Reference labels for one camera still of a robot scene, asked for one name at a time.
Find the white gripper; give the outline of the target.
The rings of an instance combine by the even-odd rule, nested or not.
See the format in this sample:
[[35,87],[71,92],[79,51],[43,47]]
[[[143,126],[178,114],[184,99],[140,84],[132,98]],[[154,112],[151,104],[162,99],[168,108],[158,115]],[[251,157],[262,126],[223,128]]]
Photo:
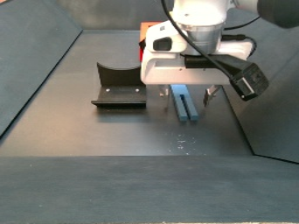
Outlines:
[[140,52],[140,78],[147,85],[159,85],[159,95],[170,96],[170,86],[162,84],[216,84],[204,92],[203,105],[208,106],[230,78],[200,55],[186,53],[187,43],[170,22],[143,22],[140,39],[144,50]]

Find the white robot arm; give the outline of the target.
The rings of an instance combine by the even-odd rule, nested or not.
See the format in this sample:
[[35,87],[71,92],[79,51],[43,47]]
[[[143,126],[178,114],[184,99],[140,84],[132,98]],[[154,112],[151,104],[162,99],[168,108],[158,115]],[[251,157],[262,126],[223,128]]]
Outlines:
[[283,27],[299,26],[299,0],[174,0],[168,20],[144,37],[140,79],[146,84],[230,84],[242,100],[262,95],[268,80],[247,61],[254,45],[222,37],[231,8]]

